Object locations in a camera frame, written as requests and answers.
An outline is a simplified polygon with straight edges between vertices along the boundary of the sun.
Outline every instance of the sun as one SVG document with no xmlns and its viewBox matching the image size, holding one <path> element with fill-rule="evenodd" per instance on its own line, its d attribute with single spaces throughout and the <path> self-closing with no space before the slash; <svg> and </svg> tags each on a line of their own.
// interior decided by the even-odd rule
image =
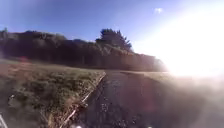
<svg viewBox="0 0 224 128">
<path fill-rule="evenodd" d="M 211 75 L 224 69 L 224 9 L 200 8 L 169 22 L 151 38 L 157 56 L 176 75 Z"/>
</svg>

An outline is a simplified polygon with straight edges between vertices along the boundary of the grass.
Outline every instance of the grass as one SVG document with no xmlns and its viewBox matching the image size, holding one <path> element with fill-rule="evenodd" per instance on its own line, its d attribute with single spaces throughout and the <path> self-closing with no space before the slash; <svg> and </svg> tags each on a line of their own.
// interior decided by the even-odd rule
<svg viewBox="0 0 224 128">
<path fill-rule="evenodd" d="M 38 112 L 45 126 L 59 127 L 104 74 L 99 70 L 1 59 L 0 93 L 8 92 L 9 107 Z"/>
</svg>

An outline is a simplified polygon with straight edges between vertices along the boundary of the green foliage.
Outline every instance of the green foliage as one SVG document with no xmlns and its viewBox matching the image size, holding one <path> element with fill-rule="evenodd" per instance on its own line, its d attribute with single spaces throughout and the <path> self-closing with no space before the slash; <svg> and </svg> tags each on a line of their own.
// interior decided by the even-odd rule
<svg viewBox="0 0 224 128">
<path fill-rule="evenodd" d="M 96 39 L 97 43 L 109 44 L 113 47 L 120 48 L 122 50 L 132 51 L 132 45 L 124 37 L 120 31 L 114 31 L 112 29 L 103 29 L 101 31 L 101 38 Z"/>
<path fill-rule="evenodd" d="M 37 31 L 0 32 L 0 48 L 5 57 L 26 57 L 48 63 L 85 68 L 159 71 L 152 56 L 135 54 L 120 31 L 103 29 L 95 42 L 67 40 L 60 34 Z"/>
</svg>

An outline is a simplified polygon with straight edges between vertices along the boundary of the gravel road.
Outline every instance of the gravel road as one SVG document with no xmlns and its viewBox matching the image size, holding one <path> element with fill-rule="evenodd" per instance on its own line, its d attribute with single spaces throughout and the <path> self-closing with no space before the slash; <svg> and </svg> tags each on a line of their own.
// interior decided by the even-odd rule
<svg viewBox="0 0 224 128">
<path fill-rule="evenodd" d="M 141 75 L 108 72 L 89 97 L 89 106 L 79 113 L 73 126 L 221 128 L 218 126 L 224 126 L 224 116 L 217 113 L 218 106 L 211 104 L 205 95 L 197 88 L 178 89 Z M 210 115 L 219 120 L 209 119 Z"/>
</svg>

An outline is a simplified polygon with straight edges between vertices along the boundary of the dirt path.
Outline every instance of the dirt path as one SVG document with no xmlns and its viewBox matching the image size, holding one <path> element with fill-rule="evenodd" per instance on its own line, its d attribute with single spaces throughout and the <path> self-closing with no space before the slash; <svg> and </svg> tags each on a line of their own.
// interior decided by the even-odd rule
<svg viewBox="0 0 224 128">
<path fill-rule="evenodd" d="M 74 122 L 82 128 L 187 128 L 205 99 L 141 75 L 108 72 Z"/>
</svg>

